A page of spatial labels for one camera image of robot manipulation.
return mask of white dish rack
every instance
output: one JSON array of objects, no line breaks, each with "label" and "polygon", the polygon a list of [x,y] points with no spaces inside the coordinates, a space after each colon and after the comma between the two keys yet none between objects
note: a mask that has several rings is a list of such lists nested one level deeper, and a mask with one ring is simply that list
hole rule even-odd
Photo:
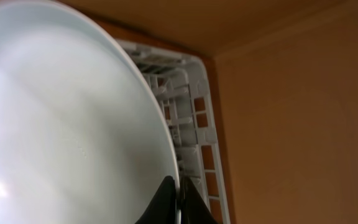
[{"label": "white dish rack", "polygon": [[[192,55],[125,40],[117,42],[142,72],[161,107],[175,145],[180,175],[191,177],[209,209],[210,202],[218,200],[223,223],[229,224],[218,138],[204,64]],[[204,168],[204,150],[212,150],[212,169]],[[215,175],[218,195],[208,192],[208,188],[211,188],[207,186],[208,173]]]}]

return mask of white bowl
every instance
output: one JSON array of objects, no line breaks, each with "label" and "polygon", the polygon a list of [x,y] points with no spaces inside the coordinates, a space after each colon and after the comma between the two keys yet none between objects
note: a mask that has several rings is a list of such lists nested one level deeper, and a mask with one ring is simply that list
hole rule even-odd
[{"label": "white bowl", "polygon": [[135,223],[172,140],[108,34],[55,2],[0,5],[0,223]]}]

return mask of brown wall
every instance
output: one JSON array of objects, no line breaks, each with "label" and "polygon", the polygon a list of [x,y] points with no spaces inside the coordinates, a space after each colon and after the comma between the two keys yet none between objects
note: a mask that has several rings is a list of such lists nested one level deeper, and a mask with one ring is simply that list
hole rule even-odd
[{"label": "brown wall", "polygon": [[237,222],[358,223],[358,12],[251,48],[216,60]]}]

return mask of orange wall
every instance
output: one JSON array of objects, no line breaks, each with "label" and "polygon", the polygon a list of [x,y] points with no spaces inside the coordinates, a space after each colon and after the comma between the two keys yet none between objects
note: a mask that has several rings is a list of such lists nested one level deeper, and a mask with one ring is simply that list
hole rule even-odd
[{"label": "orange wall", "polygon": [[358,223],[358,12],[216,64],[237,223]]}]

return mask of dish rack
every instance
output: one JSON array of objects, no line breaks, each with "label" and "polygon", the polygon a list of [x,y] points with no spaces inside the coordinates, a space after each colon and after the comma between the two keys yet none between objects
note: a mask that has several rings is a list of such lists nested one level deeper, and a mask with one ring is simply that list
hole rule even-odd
[{"label": "dish rack", "polygon": [[192,55],[117,40],[142,72],[170,130],[179,175],[193,181],[214,218],[230,224],[204,64]]}]

